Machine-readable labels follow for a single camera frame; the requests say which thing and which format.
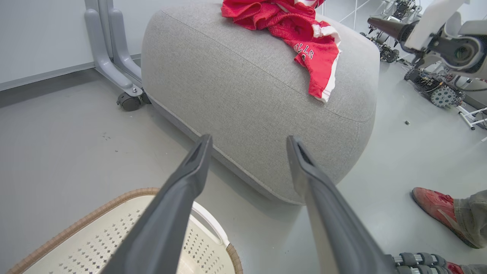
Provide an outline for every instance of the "khaki pants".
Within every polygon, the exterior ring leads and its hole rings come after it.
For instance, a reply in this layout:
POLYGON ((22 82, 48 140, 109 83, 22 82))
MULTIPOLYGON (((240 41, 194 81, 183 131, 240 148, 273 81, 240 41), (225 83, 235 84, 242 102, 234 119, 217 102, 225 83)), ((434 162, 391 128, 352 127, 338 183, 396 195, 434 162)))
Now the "khaki pants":
MULTIPOLYGON (((479 248, 487 246, 487 190, 467 199, 454 199, 455 217, 462 234, 479 248)), ((487 265, 462 265, 465 274, 487 274, 487 265)))

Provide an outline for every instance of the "basket rim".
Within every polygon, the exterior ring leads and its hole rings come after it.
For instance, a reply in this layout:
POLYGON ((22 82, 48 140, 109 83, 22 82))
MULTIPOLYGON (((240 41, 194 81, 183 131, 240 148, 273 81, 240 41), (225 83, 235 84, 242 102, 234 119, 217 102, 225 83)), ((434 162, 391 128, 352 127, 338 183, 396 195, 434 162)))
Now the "basket rim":
MULTIPOLYGON (((61 243, 66 241, 69 237, 73 236, 98 218, 102 217, 108 211, 114 209, 115 207, 121 205, 128 200, 141 197, 141 196, 154 196, 159 192, 159 188, 152 187, 152 188, 139 188, 136 190, 132 190, 126 192, 117 198, 109 201, 108 203, 102 205, 101 207, 95 209, 88 215, 84 216, 76 223, 68 227, 67 229, 63 230, 58 235, 54 236, 52 239, 47 241, 45 244, 41 245, 41 247, 37 248, 34 252, 30 253, 26 258, 21 260, 19 263, 14 265, 6 274, 21 274, 26 271, 28 268, 33 266, 36 262, 46 256, 49 252, 51 252, 54 248, 59 246, 61 243)), ((230 256, 230 259, 233 264, 233 268, 235 270, 235 274, 243 274, 242 270, 242 263, 240 262, 240 258, 237 254, 237 251, 230 243, 226 251, 230 256)))

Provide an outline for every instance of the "wicker basket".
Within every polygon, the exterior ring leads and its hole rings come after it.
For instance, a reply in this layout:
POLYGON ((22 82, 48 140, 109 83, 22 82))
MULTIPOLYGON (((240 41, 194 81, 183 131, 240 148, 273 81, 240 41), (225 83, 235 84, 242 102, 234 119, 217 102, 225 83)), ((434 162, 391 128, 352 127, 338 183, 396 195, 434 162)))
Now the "wicker basket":
MULTIPOLYGON (((99 272, 158 191, 158 188, 138 189, 117 197, 45 243, 7 274, 99 272)), ((243 273, 237 252, 223 228, 196 202, 189 217, 177 273, 243 273)))

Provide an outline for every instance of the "shoe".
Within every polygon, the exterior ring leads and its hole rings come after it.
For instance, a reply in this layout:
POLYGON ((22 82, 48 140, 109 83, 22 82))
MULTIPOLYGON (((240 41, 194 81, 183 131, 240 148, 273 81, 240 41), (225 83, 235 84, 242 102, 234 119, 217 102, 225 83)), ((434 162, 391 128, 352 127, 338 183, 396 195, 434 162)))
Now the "shoe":
POLYGON ((415 187, 412 192, 413 200, 431 217, 448 227, 457 237, 471 248, 478 248, 463 236, 455 218, 453 198, 437 191, 415 187))
POLYGON ((463 274, 462 268, 454 263, 447 262, 447 268, 451 271, 453 274, 463 274))

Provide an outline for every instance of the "gray fabric cushion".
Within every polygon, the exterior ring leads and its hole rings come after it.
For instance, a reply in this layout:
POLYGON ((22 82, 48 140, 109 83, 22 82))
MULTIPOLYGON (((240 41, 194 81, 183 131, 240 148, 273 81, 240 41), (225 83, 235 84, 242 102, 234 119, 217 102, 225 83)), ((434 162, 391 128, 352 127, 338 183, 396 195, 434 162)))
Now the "gray fabric cushion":
POLYGON ((374 124, 379 52, 329 19, 343 53, 327 104, 308 95, 296 53, 267 31, 222 18, 221 4, 164 8, 142 46, 144 89, 161 113, 196 138, 214 137, 214 156, 269 198, 302 204, 294 191, 285 139, 302 137, 338 183, 364 150, 374 124))

